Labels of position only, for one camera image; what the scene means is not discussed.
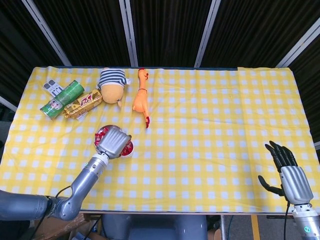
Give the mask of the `left grey five-finger robot hand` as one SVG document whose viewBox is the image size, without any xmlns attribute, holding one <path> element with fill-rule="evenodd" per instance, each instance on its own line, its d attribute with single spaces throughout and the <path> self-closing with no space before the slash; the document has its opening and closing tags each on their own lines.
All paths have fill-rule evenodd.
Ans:
<svg viewBox="0 0 320 240">
<path fill-rule="evenodd" d="M 120 157 L 121 152 L 132 137 L 118 126 L 108 125 L 107 128 L 107 133 L 95 148 L 99 154 L 105 154 L 112 160 Z"/>
</svg>

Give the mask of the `right grey five-finger robot hand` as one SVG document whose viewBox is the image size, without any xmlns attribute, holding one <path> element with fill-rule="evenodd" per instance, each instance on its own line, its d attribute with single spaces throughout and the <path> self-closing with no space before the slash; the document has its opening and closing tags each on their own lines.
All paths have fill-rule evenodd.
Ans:
<svg viewBox="0 0 320 240">
<path fill-rule="evenodd" d="M 276 170 L 279 173 L 281 185 L 275 187 L 269 185 L 263 176 L 259 175 L 258 180 L 265 190 L 285 197 L 292 205 L 307 205 L 314 198 L 307 176 L 292 153 L 285 146 L 281 146 L 273 141 L 265 145 L 270 152 Z"/>
</svg>

